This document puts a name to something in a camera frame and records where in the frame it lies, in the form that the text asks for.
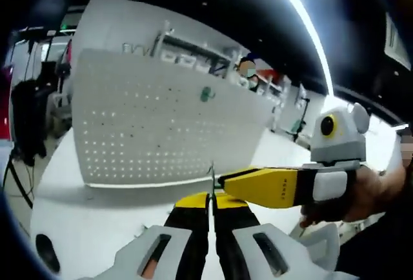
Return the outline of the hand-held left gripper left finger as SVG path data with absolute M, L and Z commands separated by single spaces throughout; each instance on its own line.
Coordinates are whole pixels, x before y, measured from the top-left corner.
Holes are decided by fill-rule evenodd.
M 163 226 L 147 228 L 93 278 L 201 279 L 208 253 L 209 198 L 201 192 L 177 201 Z

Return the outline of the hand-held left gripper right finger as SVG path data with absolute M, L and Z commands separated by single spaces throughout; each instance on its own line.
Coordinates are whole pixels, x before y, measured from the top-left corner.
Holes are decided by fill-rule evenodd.
M 225 279 L 322 279 L 299 241 L 272 224 L 261 224 L 248 204 L 212 195 L 216 253 Z

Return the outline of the person's right hand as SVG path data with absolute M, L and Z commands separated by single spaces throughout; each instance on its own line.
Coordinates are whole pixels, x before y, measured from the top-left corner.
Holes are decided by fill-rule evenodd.
M 301 228 L 320 222 L 354 222 L 385 212 L 401 193 L 406 171 L 400 166 L 385 175 L 378 175 L 366 166 L 356 172 L 349 192 L 337 199 L 301 207 Z

